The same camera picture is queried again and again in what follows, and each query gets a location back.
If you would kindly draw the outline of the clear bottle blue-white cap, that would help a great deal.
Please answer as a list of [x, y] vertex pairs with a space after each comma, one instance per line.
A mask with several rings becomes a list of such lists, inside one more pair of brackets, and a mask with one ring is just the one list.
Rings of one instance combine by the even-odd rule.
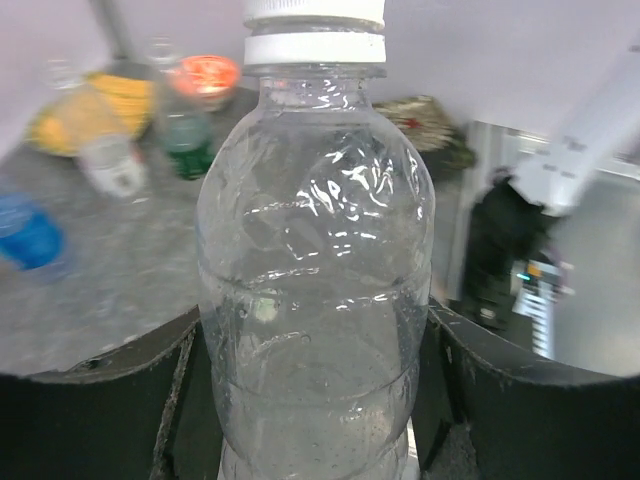
[[199, 311], [228, 479], [397, 479], [431, 285], [435, 198], [372, 106], [380, 1], [249, 1], [256, 107], [196, 209]]

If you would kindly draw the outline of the green-label Cestbon bottle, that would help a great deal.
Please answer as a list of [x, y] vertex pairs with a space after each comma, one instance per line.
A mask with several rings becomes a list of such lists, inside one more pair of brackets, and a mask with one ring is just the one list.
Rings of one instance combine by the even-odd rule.
[[211, 118], [197, 97], [183, 59], [166, 37], [152, 40], [152, 103], [156, 137], [176, 175], [196, 180], [215, 158]]

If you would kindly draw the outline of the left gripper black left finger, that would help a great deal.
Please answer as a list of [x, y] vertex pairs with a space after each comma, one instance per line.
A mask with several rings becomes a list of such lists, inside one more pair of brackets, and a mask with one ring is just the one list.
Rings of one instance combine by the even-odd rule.
[[1, 376], [4, 479], [215, 479], [221, 446], [196, 309], [68, 371]]

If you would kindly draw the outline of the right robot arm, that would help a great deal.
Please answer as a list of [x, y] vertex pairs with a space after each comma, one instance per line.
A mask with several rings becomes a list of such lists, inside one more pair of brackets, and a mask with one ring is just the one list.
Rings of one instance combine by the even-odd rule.
[[529, 260], [551, 227], [579, 203], [600, 163], [639, 132], [639, 46], [545, 147], [516, 163], [473, 206], [459, 312], [505, 329], [515, 297], [506, 292], [513, 264]]

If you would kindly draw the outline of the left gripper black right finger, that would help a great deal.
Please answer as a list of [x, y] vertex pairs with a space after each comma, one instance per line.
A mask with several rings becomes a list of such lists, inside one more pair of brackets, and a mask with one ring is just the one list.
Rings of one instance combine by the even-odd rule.
[[483, 479], [636, 479], [639, 379], [558, 363], [429, 303], [414, 407], [419, 465], [456, 424]]

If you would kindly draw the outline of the red-label clear bottle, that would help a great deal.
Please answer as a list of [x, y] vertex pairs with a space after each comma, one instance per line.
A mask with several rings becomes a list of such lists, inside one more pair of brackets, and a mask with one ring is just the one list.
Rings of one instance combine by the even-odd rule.
[[[48, 62], [47, 80], [57, 91], [58, 100], [90, 86], [65, 60]], [[99, 193], [114, 199], [133, 199], [141, 194], [146, 185], [146, 167], [128, 134], [106, 133], [82, 141], [75, 137], [71, 126], [67, 132], [75, 139], [80, 170]]]

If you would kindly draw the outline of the red floral bowl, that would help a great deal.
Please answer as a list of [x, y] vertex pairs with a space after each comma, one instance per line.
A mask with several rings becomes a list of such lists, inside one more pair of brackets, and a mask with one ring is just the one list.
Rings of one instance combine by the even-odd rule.
[[178, 91], [198, 98], [205, 110], [218, 112], [233, 100], [241, 71], [226, 57], [193, 55], [183, 58], [169, 78]]

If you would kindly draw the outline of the yellow woven tray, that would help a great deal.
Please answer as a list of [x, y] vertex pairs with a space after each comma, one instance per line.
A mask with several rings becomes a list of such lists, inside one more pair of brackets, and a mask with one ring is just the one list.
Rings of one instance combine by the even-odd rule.
[[26, 140], [34, 148], [52, 155], [76, 155], [75, 137], [88, 141], [100, 134], [126, 133], [140, 138], [152, 116], [152, 87], [149, 80], [95, 71], [86, 76], [90, 85], [65, 95], [43, 109], [27, 128]]

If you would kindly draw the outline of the blue-label water bottle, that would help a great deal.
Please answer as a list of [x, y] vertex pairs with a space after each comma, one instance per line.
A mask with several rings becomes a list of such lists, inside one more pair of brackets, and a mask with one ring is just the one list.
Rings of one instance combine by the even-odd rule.
[[64, 231], [44, 208], [21, 193], [1, 194], [1, 254], [19, 270], [54, 267], [65, 248]]

